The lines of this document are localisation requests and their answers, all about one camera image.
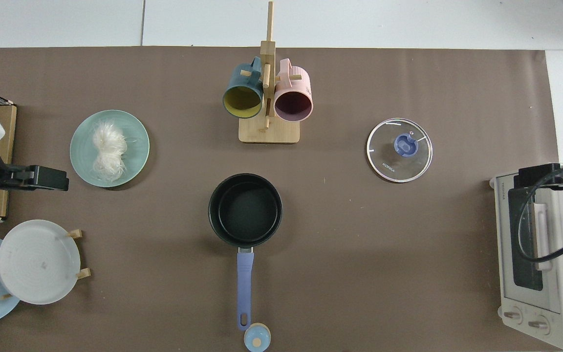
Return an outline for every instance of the green plate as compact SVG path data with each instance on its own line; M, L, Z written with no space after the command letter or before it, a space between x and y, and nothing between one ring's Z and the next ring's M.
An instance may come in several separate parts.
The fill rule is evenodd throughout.
M92 144L94 130L103 121L114 121L123 130L127 151L123 154L125 172L115 181L101 180L92 170L98 151ZM134 178L147 163L149 135L145 126L132 114L121 110L105 110L84 120L71 139L71 164L75 172L86 182L98 187L115 187Z

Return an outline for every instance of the blue lid knob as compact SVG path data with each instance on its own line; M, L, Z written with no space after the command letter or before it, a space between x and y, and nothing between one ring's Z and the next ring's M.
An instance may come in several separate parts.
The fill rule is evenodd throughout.
M409 158L418 151L418 142L409 133L403 133L395 138L394 147L400 156Z
M250 352L264 352L270 344L271 330L264 324L252 324L244 332L244 345Z

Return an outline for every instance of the pan handle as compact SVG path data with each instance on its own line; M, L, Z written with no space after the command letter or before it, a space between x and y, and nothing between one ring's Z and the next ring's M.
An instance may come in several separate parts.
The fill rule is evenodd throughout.
M244 331L251 326L251 270L253 248L238 250L238 329Z

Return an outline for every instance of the mug handle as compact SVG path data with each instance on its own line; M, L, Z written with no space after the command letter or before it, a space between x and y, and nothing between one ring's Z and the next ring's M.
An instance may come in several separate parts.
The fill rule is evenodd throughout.
M256 85L260 76L262 75L262 60L259 56L255 56L251 62L251 76L249 77L249 83Z
M280 61L280 82L284 82L292 88L292 82L290 81L291 68L292 65L290 64L290 59L282 59Z
M251 270L253 268L253 251L238 252L237 264L238 329L244 331L251 326Z

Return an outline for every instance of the black saucepan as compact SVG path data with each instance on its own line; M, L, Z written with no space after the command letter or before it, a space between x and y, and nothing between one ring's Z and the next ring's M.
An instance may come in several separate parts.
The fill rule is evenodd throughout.
M214 190L208 216L217 236L238 247L238 328L246 330L251 325L253 247L275 234L282 220L282 199L265 178L237 174Z

